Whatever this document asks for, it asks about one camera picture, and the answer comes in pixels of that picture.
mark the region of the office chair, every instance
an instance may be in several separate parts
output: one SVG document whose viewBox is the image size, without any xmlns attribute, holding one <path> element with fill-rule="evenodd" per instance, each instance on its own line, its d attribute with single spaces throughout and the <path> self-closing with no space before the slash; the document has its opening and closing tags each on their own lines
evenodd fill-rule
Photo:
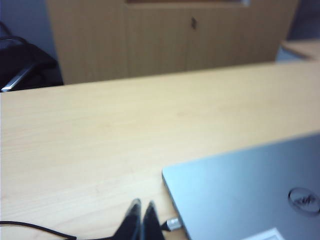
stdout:
<svg viewBox="0 0 320 240">
<path fill-rule="evenodd" d="M 1 92 L 55 86 L 43 74 L 53 69 L 57 61 L 37 46 L 19 36 L 12 36 L 0 21 L 7 36 L 0 37 L 0 89 Z"/>
</svg>

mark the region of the laptop lid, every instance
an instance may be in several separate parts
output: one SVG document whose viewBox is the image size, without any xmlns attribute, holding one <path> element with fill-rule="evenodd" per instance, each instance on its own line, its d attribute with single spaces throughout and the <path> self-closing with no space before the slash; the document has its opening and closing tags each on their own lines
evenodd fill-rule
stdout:
<svg viewBox="0 0 320 240">
<path fill-rule="evenodd" d="M 191 240 L 320 239 L 320 134 L 169 166 L 162 178 Z"/>
</svg>

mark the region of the wooden cabinet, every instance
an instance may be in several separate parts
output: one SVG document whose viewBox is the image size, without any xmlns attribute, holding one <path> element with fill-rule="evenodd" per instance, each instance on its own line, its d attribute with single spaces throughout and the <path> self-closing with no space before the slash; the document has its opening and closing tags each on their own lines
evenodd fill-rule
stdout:
<svg viewBox="0 0 320 240">
<path fill-rule="evenodd" d="M 66 84 L 273 61 L 299 0 L 47 0 Z"/>
</svg>

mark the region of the wall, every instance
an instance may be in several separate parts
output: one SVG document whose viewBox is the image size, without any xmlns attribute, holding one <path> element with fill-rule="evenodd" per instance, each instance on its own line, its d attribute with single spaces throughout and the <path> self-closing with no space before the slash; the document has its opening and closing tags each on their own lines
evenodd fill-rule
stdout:
<svg viewBox="0 0 320 240">
<path fill-rule="evenodd" d="M 25 38 L 57 59 L 45 0 L 0 0 L 1 20 L 13 35 Z M 46 70 L 49 81 L 61 83 L 59 68 Z"/>
</svg>

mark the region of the desk surface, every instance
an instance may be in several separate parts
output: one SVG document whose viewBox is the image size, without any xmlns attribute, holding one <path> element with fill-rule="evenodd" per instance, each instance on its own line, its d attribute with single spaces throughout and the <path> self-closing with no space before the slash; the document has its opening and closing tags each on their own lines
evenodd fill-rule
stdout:
<svg viewBox="0 0 320 240">
<path fill-rule="evenodd" d="M 319 76 L 317 61 L 270 63 L 3 93 L 1 219 L 87 239 L 137 197 L 174 217 L 164 166 L 320 131 Z"/>
<path fill-rule="evenodd" d="M 308 59 L 320 59 L 319 39 L 285 41 L 282 43 L 282 47 L 287 51 Z"/>
</svg>

